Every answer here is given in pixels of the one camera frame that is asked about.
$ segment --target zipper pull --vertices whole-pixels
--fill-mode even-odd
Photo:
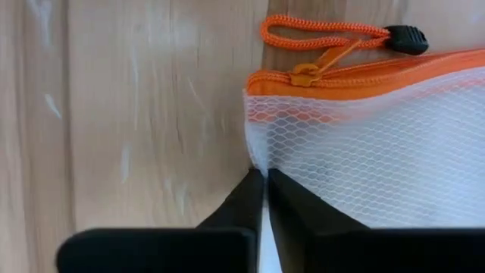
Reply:
[[[360,39],[350,40],[343,46],[328,49],[314,64],[297,64],[293,71],[288,72],[291,84],[293,86],[310,87],[312,83],[322,78],[329,67],[347,56],[361,43]]]
[[[417,28],[411,26],[389,26],[390,38],[384,45],[395,52],[410,55],[420,55],[427,51],[428,43],[424,34]]]

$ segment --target black plastic piece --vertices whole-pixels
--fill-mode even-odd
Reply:
[[[417,27],[389,26],[385,29],[390,32],[390,38],[386,40],[385,46],[395,52],[420,55],[429,47],[426,37]]]
[[[269,170],[269,203],[283,272],[325,272],[320,236],[332,237],[368,227],[338,211],[278,170]]]
[[[484,272],[484,229],[371,230],[278,170],[271,223],[283,272]]]
[[[249,173],[229,194],[222,205],[197,228],[248,228],[254,232],[261,228],[264,178],[256,169]]]
[[[197,228],[98,229],[59,249],[60,273],[256,273],[264,178],[250,170]]]
[[[245,229],[101,229],[58,251],[59,273],[256,273],[255,234]]]

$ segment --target orange zipper tab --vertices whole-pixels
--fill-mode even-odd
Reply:
[[[314,64],[297,64],[292,72],[289,72],[291,84],[294,86],[310,87],[313,82],[321,79],[324,72],[347,56],[353,49],[358,47],[360,39],[350,40],[343,46],[328,49]]]

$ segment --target orange zipper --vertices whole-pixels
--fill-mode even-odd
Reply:
[[[434,77],[483,66],[485,49],[477,49],[334,68],[307,87],[292,85],[289,72],[259,71],[249,78],[247,92],[250,96],[365,99]]]
[[[272,26],[310,31],[353,31],[370,35],[367,41],[342,37],[293,40],[269,33]],[[259,71],[250,76],[250,96],[300,96],[314,99],[350,100],[380,96],[405,86],[468,68],[485,66],[485,49],[405,57],[350,67],[331,66],[353,49],[383,46],[389,32],[378,27],[349,23],[322,23],[275,15],[261,25],[266,43],[285,49],[330,47],[314,64],[299,64],[293,71]]]
[[[453,62],[465,62],[466,64],[468,64],[466,68],[483,66],[485,65],[485,49],[445,53],[438,55],[423,55],[418,57],[409,57],[379,61],[369,64],[360,64],[350,67],[334,68],[322,74],[321,79],[316,80],[312,84],[312,86],[326,88],[372,86],[390,80],[398,80],[399,78],[405,76],[412,76],[413,74],[427,73],[427,71],[441,65],[449,66],[450,69],[446,69],[449,72],[457,71],[456,68],[463,67],[463,64],[454,65]],[[392,67],[397,67],[398,69],[401,69],[401,71],[382,73],[383,70]],[[373,71],[376,71],[376,73],[374,73],[374,75],[372,76],[361,76],[362,72],[370,74]],[[291,77],[290,73],[288,72],[258,71],[251,75],[251,77],[249,78],[248,88],[250,88],[253,83],[262,80],[291,85]]]

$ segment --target light wood grain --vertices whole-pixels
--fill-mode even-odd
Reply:
[[[54,272],[75,231],[192,227],[250,162],[242,89],[323,50],[264,48],[266,13],[420,27],[485,46],[467,0],[0,0],[0,273]],[[294,38],[323,33],[275,29]],[[357,52],[342,64],[388,58]]]
[[[66,3],[1,4],[0,272],[50,272],[74,230]]]
[[[194,226],[246,174],[242,89],[262,1],[74,1],[78,230]]]

